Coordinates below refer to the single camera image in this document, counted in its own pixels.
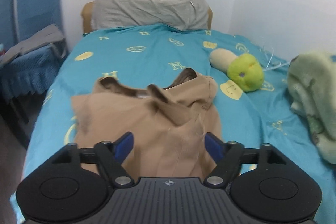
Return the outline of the tan t-shirt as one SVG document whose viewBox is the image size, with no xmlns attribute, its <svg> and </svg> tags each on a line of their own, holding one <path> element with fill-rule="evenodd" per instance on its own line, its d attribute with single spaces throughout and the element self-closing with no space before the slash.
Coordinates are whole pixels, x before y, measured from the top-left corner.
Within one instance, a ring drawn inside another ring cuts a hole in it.
<svg viewBox="0 0 336 224">
<path fill-rule="evenodd" d="M 218 86 L 210 76 L 184 69 L 174 82 L 134 89 L 113 77 L 98 79 L 90 94 L 72 97 L 80 148 L 114 142 L 126 132 L 134 146 L 123 162 L 133 179 L 139 177 L 205 178 L 215 162 L 205 149 L 205 135 L 222 134 L 213 101 Z"/>
</svg>

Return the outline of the green yellow plush toy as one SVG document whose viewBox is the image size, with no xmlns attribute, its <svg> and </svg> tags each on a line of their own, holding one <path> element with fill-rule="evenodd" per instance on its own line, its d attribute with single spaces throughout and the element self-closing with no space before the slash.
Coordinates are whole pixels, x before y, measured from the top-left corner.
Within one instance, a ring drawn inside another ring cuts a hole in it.
<svg viewBox="0 0 336 224">
<path fill-rule="evenodd" d="M 210 53 L 210 64 L 225 73 L 244 92 L 254 92 L 264 83 L 263 69 L 250 53 L 237 56 L 229 50 L 218 48 Z"/>
</svg>

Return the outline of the light green fleece blanket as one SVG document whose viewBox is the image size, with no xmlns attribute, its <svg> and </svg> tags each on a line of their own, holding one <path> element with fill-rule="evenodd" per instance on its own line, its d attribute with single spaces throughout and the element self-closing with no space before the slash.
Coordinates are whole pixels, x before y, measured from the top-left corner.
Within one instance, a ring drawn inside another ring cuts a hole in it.
<svg viewBox="0 0 336 224">
<path fill-rule="evenodd" d="M 335 164 L 335 54 L 309 52 L 288 67 L 291 110 L 306 118 L 311 139 L 324 160 Z"/>
</svg>

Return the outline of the grey cloth on chair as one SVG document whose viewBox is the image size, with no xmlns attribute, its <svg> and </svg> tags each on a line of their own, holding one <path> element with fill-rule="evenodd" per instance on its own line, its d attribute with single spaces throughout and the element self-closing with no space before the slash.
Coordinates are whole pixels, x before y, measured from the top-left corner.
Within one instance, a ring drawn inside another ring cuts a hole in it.
<svg viewBox="0 0 336 224">
<path fill-rule="evenodd" d="M 23 40 L 12 46 L 6 53 L 1 57 L 1 66 L 4 66 L 19 56 L 30 53 L 41 47 L 62 42 L 65 36 L 60 31 L 60 29 L 55 24 L 50 24 L 42 30 L 36 32 L 30 38 Z"/>
</svg>

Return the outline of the grey pillow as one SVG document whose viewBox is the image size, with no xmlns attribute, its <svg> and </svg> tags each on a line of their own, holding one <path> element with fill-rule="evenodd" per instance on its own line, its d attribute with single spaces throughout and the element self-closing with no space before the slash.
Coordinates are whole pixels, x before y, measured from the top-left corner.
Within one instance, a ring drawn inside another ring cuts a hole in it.
<svg viewBox="0 0 336 224">
<path fill-rule="evenodd" d="M 206 0 L 94 0 L 94 30 L 163 23 L 178 30 L 211 28 L 212 11 Z"/>
</svg>

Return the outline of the blue covered chair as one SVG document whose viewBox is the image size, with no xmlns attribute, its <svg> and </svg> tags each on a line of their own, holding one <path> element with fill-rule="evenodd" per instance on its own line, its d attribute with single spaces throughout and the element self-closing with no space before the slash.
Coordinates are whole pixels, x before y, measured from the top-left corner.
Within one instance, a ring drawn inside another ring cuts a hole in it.
<svg viewBox="0 0 336 224">
<path fill-rule="evenodd" d="M 5 54 L 50 24 L 63 33 L 61 0 L 1 0 L 1 51 Z M 67 54 L 65 38 L 1 66 L 1 108 L 9 109 L 19 96 L 47 91 Z"/>
</svg>

